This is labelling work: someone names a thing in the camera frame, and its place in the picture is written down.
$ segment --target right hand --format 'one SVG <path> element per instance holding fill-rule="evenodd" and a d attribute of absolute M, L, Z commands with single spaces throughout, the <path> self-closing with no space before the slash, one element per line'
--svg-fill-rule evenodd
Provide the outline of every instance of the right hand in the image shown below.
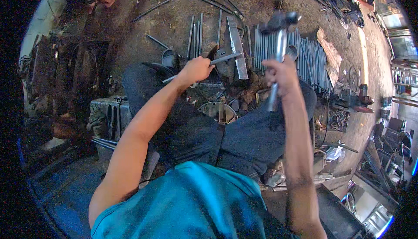
<path fill-rule="evenodd" d="M 215 65 L 211 65 L 208 58 L 197 57 L 186 63 L 177 78 L 189 86 L 206 79 L 214 68 Z"/>
<path fill-rule="evenodd" d="M 261 64 L 267 67 L 265 71 L 267 85 L 271 86 L 273 83 L 277 83 L 280 96 L 283 97 L 299 89 L 299 79 L 296 74 L 295 62 L 288 55 L 285 55 L 283 63 L 269 59 L 264 60 Z"/>

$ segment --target hammer head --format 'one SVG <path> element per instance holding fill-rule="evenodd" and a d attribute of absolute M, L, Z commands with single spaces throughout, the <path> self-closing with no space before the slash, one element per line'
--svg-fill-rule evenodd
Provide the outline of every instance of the hammer head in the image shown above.
<path fill-rule="evenodd" d="M 302 16 L 296 12 L 275 12 L 268 23 L 260 26 L 260 32 L 262 34 L 272 34 L 281 29 L 288 29 L 291 25 L 296 25 L 301 18 Z"/>

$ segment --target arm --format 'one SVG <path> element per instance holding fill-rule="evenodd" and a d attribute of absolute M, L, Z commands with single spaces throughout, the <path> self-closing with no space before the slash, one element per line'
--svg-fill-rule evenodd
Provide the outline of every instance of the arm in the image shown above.
<path fill-rule="evenodd" d="M 207 58 L 198 57 L 189 61 L 175 79 L 138 111 L 112 154 L 106 177 L 91 198 L 90 227 L 104 210 L 137 192 L 148 142 L 161 127 L 181 93 L 192 83 L 207 78 L 214 67 Z"/>
<path fill-rule="evenodd" d="M 270 68 L 266 72 L 268 84 L 277 82 L 282 97 L 286 129 L 284 164 L 291 229 L 301 238 L 326 238 L 319 220 L 318 198 L 313 180 L 314 153 L 308 115 L 294 62 L 285 57 L 284 63 L 266 60 L 263 65 Z"/>

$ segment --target leg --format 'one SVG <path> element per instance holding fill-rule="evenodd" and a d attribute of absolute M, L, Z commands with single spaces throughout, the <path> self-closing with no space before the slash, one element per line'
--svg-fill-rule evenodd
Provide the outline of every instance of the leg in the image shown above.
<path fill-rule="evenodd" d="M 161 73 L 143 64 L 128 67 L 122 79 L 132 115 L 161 88 Z M 167 168 L 193 160 L 215 164 L 223 130 L 180 97 L 151 142 Z"/>
<path fill-rule="evenodd" d="M 312 118 L 316 106 L 315 91 L 304 81 L 299 81 L 308 113 L 308 121 Z M 269 163 L 273 163 L 284 153 L 285 121 L 282 104 L 276 113 L 269 114 L 267 104 L 237 121 L 228 124 L 222 140 L 217 166 L 243 175 L 263 175 Z M 271 121 L 278 126 L 271 131 Z"/>

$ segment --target hammer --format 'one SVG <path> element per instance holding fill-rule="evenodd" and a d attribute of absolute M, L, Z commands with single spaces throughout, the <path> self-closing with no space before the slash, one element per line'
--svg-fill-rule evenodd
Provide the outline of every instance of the hammer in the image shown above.
<path fill-rule="evenodd" d="M 295 25 L 302 18 L 296 12 L 281 13 L 275 12 L 270 18 L 268 23 L 261 25 L 260 32 L 264 35 L 276 33 L 277 42 L 275 43 L 275 56 L 274 58 L 283 62 L 285 52 L 286 52 L 286 43 L 287 43 L 287 32 L 291 25 Z M 271 93 L 268 98 L 267 110 L 268 112 L 277 111 L 277 92 L 278 84 L 274 83 L 271 85 Z"/>

